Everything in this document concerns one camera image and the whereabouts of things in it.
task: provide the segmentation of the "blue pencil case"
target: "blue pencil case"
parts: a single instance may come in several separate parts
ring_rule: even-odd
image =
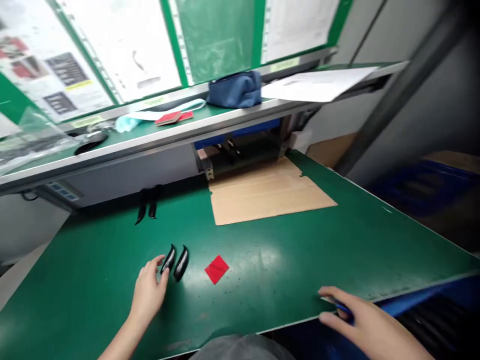
[[[222,108],[251,108],[262,103],[262,82],[257,71],[244,71],[208,83],[209,104]]]

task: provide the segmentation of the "clear plastic wrap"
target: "clear plastic wrap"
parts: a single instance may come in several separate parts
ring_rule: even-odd
[[[18,127],[20,132],[0,141],[0,176],[33,160],[80,145],[78,139],[65,134],[32,107],[25,110]]]

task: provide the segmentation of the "red card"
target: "red card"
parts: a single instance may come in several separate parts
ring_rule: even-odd
[[[213,285],[216,285],[228,269],[229,266],[227,265],[227,263],[222,259],[220,255],[218,255],[215,260],[213,260],[210,265],[206,267],[205,272],[210,278]]]
[[[181,116],[182,116],[181,111],[176,111],[176,112],[171,112],[171,113],[165,114],[161,118],[159,118],[157,121],[155,121],[155,125],[161,126],[161,125],[174,124],[178,121],[178,119]]]
[[[193,111],[183,112],[176,122],[179,123],[183,120],[188,120],[188,119],[191,119],[193,117],[194,117],[194,112]]]

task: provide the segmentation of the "paper sheet on window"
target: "paper sheet on window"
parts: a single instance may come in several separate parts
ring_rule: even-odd
[[[261,96],[314,103],[328,103],[373,73],[378,66],[346,70],[303,72],[261,88]]]
[[[181,86],[159,0],[63,0],[121,103]]]
[[[16,134],[20,131],[20,128],[13,121],[10,121],[8,117],[0,112],[0,139],[9,135]]]
[[[261,63],[328,42],[340,0],[267,0]]]
[[[113,104],[46,1],[0,1],[0,71],[55,122]]]

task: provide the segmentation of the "white wall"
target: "white wall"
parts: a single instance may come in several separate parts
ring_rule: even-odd
[[[434,151],[479,149],[479,45],[474,32],[465,35],[355,164],[351,180],[366,186]]]
[[[0,197],[0,264],[11,264],[53,239],[69,213],[38,198]]]
[[[388,0],[355,62],[408,60],[446,4],[446,0]],[[378,0],[353,2],[333,64],[350,62],[360,43],[360,35],[367,29],[379,5]],[[392,79],[383,90],[323,106],[305,128],[312,130],[311,143],[358,131],[391,84]]]
[[[14,292],[25,279],[30,269],[43,254],[49,242],[40,245],[35,250],[23,257],[15,266],[11,267],[0,277],[0,312],[10,300]]]

